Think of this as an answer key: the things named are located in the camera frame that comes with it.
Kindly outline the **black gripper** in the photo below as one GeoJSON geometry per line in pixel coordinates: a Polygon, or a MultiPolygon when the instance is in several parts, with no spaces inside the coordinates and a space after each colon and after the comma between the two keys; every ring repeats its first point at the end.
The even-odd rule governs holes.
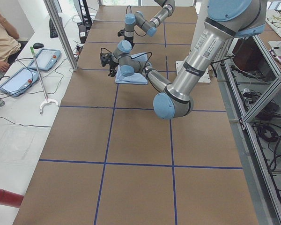
{"type": "Polygon", "coordinates": [[[124,36],[124,39],[127,40],[131,44],[132,47],[134,47],[134,41],[133,41],[134,36],[132,36],[132,37],[124,36]]]}
{"type": "Polygon", "coordinates": [[[114,62],[113,60],[110,60],[109,61],[109,74],[108,76],[110,77],[114,77],[117,73],[117,67],[118,67],[118,63],[117,62],[114,62]]]}

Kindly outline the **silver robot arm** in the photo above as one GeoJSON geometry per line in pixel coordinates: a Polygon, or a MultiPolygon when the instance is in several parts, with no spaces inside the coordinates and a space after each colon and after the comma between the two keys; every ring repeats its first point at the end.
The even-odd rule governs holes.
{"type": "Polygon", "coordinates": [[[174,1],[160,0],[158,5],[161,10],[151,20],[146,20],[141,12],[127,14],[125,28],[119,32],[124,40],[118,43],[115,51],[101,53],[100,61],[102,66],[109,65],[110,76],[114,76],[117,71],[125,77],[142,74],[158,92],[153,100],[156,115],[170,120],[191,112],[193,100],[190,93],[226,40],[250,37],[264,31],[266,1],[210,0],[206,6],[204,30],[172,82],[148,61],[134,60],[130,54],[135,26],[153,36],[161,22],[174,13],[174,1]]]}
{"type": "Polygon", "coordinates": [[[155,2],[162,7],[162,9],[151,19],[146,20],[141,11],[135,13],[127,13],[125,15],[125,26],[122,30],[118,31],[118,37],[123,36],[124,40],[127,40],[132,47],[134,47],[134,34],[135,26],[138,26],[145,35],[152,37],[155,35],[157,28],[167,18],[172,16],[175,10],[174,0],[155,0],[155,2]]]}

